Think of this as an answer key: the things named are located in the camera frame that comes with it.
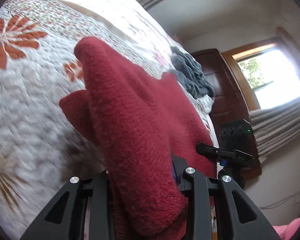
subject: white bedspread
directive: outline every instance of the white bedspread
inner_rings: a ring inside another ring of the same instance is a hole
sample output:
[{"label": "white bedspread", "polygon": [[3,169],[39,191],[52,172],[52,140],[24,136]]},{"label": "white bedspread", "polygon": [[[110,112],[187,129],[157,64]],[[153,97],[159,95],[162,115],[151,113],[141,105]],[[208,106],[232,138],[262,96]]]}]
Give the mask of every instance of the white bedspread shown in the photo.
[{"label": "white bedspread", "polygon": [[[98,149],[58,107],[84,88],[76,43],[96,36],[155,78],[173,67],[170,46],[177,44],[136,1],[63,1],[81,7],[7,0],[0,9],[0,225],[12,240],[71,176],[104,168]],[[217,146],[204,105],[185,94]]]}]

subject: wooden door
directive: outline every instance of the wooden door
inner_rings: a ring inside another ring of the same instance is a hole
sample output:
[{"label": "wooden door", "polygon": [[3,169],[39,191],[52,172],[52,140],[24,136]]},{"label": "wooden door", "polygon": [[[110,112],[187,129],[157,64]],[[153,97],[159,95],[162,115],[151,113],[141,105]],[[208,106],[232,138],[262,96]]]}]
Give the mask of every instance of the wooden door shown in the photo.
[{"label": "wooden door", "polygon": [[[210,117],[218,141],[220,141],[220,125],[239,119],[249,121],[248,109],[228,65],[217,49],[194,52],[192,56],[201,64],[203,73],[216,93]],[[261,174],[254,138],[251,142],[251,151],[250,154],[255,157],[255,168],[242,173],[246,179],[252,179]]]}]

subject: metal screw head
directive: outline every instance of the metal screw head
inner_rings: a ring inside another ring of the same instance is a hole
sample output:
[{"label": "metal screw head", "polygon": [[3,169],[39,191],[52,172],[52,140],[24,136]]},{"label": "metal screw head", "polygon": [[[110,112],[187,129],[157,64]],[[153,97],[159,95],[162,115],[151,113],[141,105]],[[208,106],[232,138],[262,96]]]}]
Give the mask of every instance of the metal screw head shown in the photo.
[{"label": "metal screw head", "polygon": [[79,178],[78,177],[72,177],[71,179],[70,179],[70,182],[71,183],[78,183],[79,182]]},{"label": "metal screw head", "polygon": [[222,180],[223,180],[224,182],[230,182],[232,179],[231,179],[230,176],[225,175],[225,176],[222,177]]},{"label": "metal screw head", "polygon": [[189,173],[189,174],[195,173],[195,169],[188,167],[188,168],[186,168],[186,173]]}]

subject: blue component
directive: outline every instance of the blue component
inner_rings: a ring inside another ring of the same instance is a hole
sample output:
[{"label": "blue component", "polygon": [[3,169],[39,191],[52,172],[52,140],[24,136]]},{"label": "blue component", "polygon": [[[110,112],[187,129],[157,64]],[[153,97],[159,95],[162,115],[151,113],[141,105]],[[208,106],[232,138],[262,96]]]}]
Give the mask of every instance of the blue component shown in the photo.
[{"label": "blue component", "polygon": [[221,162],[220,162],[220,166],[226,166],[226,164],[227,164],[227,161],[226,160],[222,160]]},{"label": "blue component", "polygon": [[174,169],[173,164],[172,164],[172,176],[173,176],[175,182],[177,183],[177,173],[176,173],[176,170]]}]

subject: curtain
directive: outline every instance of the curtain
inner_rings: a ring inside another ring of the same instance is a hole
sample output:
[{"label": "curtain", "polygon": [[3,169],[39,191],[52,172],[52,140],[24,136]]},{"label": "curtain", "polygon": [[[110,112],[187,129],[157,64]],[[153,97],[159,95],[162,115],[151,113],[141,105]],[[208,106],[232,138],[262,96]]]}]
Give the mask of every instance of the curtain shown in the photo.
[{"label": "curtain", "polygon": [[249,112],[260,163],[300,134],[300,97],[271,109]]}]

